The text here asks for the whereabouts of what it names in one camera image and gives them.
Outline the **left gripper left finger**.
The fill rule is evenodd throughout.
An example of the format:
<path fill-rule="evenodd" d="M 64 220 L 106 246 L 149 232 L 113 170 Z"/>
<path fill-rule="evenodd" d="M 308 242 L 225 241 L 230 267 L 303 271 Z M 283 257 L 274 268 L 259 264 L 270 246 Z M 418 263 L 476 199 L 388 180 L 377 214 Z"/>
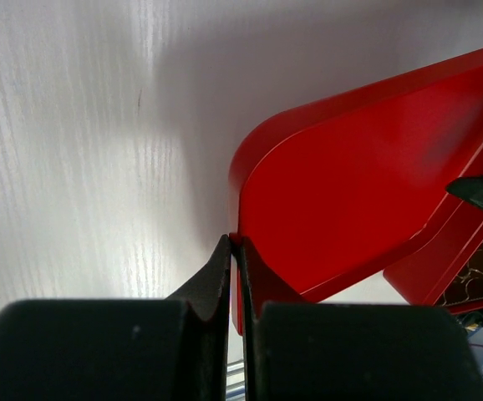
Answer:
<path fill-rule="evenodd" d="M 231 243 L 164 299 L 34 299 L 0 312 L 0 400 L 223 400 Z"/>

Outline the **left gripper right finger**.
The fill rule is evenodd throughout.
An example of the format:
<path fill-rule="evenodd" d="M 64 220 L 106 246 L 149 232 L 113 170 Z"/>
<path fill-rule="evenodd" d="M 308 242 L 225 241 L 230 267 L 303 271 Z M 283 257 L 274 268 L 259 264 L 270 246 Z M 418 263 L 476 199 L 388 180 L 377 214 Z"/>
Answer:
<path fill-rule="evenodd" d="M 249 400 L 483 400 L 459 323 L 437 307 L 310 303 L 243 239 Z"/>

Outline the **red tin lid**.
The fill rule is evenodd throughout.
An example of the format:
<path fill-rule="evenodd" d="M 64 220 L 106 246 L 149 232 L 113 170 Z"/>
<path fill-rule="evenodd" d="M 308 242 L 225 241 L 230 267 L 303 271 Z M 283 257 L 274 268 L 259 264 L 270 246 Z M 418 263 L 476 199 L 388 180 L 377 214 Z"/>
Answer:
<path fill-rule="evenodd" d="M 382 272 L 441 304 L 483 242 L 483 211 L 445 188 L 478 175 L 483 48 L 257 126 L 231 162 L 231 238 L 310 302 Z"/>

